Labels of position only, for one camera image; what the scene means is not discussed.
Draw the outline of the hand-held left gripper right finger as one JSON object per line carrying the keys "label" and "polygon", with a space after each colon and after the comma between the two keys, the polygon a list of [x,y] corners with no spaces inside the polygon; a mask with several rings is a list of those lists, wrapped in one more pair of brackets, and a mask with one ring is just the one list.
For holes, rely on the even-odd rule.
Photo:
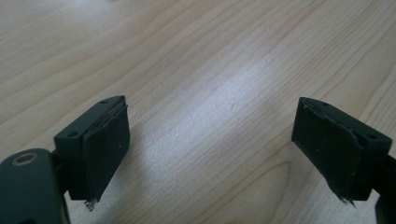
{"label": "hand-held left gripper right finger", "polygon": [[373,190],[392,199],[392,140],[319,100],[299,99],[292,142],[343,201],[365,201]]}

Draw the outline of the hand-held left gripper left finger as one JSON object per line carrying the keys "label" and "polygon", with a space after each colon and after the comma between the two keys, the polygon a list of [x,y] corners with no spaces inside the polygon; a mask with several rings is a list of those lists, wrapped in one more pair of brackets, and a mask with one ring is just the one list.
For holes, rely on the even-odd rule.
{"label": "hand-held left gripper left finger", "polygon": [[130,128],[123,95],[102,100],[54,136],[55,174],[61,193],[98,203],[130,147]]}

